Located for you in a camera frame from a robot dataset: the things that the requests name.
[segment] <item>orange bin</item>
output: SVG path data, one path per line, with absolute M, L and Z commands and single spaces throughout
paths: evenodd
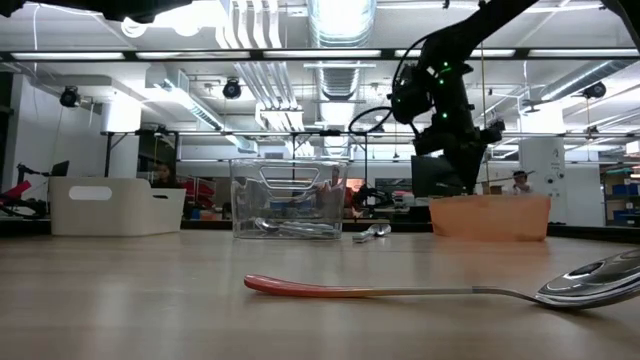
M 459 196 L 431 201 L 436 235 L 476 241 L 543 241 L 551 199 L 542 195 Z

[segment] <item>metal spoon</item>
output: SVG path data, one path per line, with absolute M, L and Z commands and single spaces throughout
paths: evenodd
M 617 304 L 640 296 L 640 250 L 615 255 L 562 275 L 533 295 L 496 287 L 367 288 L 299 284 L 261 275 L 247 275 L 248 288 L 272 295 L 321 298 L 362 298 L 401 295 L 505 295 L 557 310 L 581 310 Z
M 353 239 L 353 242 L 355 243 L 365 243 L 372 236 L 383 237 L 383 236 L 387 236 L 390 233 L 391 233 L 391 225 L 374 224 L 374 225 L 371 225 L 369 229 L 367 229 L 366 231 L 353 235 L 352 239 Z
M 327 237 L 333 236 L 336 232 L 335 229 L 328 229 L 326 228 L 326 225 L 322 224 L 278 224 L 275 221 L 265 218 L 256 218 L 255 224 L 258 228 L 269 234 L 274 234 L 279 231 L 286 231 L 304 237 Z

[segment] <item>wooden table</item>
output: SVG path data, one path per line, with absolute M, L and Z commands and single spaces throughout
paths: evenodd
M 324 284 L 534 292 L 630 246 L 134 239 L 0 242 L 0 359 L 638 359 L 640 300 L 573 314 L 504 297 L 277 298 L 248 273 Z

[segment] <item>pillar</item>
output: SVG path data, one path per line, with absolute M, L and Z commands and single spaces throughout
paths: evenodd
M 525 133 L 564 133 L 562 107 L 546 104 L 538 112 L 522 113 L 521 131 Z M 562 138 L 520 140 L 520 168 L 533 173 L 529 182 L 535 193 L 551 198 L 550 222 L 567 223 L 567 184 L 565 148 Z
M 117 96 L 112 102 L 103 104 L 102 131 L 133 132 L 140 129 L 142 109 L 140 103 L 126 95 Z M 139 138 L 129 134 L 115 135 L 111 150 L 109 177 L 135 178 L 138 170 Z

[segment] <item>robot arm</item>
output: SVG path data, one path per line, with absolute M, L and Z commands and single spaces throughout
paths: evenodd
M 463 76 L 473 69 L 465 64 L 482 41 L 490 37 L 538 0 L 492 0 L 480 2 L 480 9 L 466 20 L 426 37 L 416 65 L 408 65 L 390 95 L 396 121 L 410 125 L 416 133 L 416 155 L 444 150 L 442 168 L 453 169 L 458 184 L 473 193 L 482 158 L 488 144 L 502 139 L 503 128 L 480 130 L 473 123 Z M 618 14 L 640 48 L 640 1 L 603 0 Z M 418 133 L 413 119 L 433 111 L 431 126 Z

